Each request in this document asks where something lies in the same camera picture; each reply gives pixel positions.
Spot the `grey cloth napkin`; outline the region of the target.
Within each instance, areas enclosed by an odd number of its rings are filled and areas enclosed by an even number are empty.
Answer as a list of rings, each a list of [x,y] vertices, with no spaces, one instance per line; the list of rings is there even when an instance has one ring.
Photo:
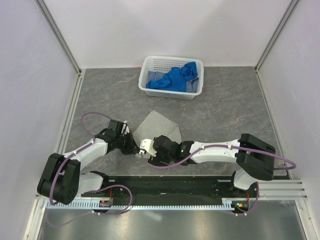
[[[132,135],[138,147],[140,147],[142,140],[154,141],[154,138],[161,135],[168,137],[173,142],[182,142],[179,125],[155,110],[149,113]]]

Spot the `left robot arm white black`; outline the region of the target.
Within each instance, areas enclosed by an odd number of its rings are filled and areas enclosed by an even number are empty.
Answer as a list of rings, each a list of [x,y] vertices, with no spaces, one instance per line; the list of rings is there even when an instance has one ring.
[[[106,196],[110,185],[104,181],[105,175],[98,171],[81,174],[81,171],[116,149],[123,155],[134,155],[139,151],[128,124],[110,120],[107,128],[93,135],[83,146],[63,154],[52,153],[38,182],[37,193],[49,198],[51,205],[68,205],[76,196],[87,192]]]

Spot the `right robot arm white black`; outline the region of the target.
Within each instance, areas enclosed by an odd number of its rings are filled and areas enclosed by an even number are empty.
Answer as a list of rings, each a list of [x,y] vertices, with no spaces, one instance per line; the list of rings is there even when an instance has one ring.
[[[192,140],[177,143],[161,135],[143,140],[140,147],[150,155],[148,163],[160,168],[207,162],[238,165],[229,184],[229,191],[235,197],[242,196],[258,180],[274,179],[276,149],[248,133],[243,133],[240,139],[218,143]]]

